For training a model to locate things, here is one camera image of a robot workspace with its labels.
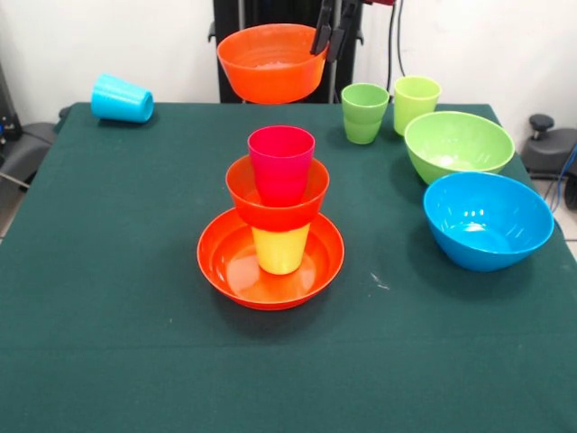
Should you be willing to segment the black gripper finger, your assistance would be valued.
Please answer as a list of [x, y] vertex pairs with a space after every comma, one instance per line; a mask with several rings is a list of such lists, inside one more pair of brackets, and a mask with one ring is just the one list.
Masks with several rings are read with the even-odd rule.
[[310, 48], [312, 55], [320, 54], [325, 48], [328, 49], [327, 55], [335, 55], [335, 46], [332, 42], [333, 30], [330, 24], [333, 6], [334, 2], [332, 0], [322, 1], [316, 22], [315, 37]]
[[339, 23], [333, 28], [329, 41], [326, 60], [333, 63], [342, 57], [347, 34], [351, 30], [354, 18], [358, 12], [359, 0], [343, 0], [338, 3], [341, 6]]

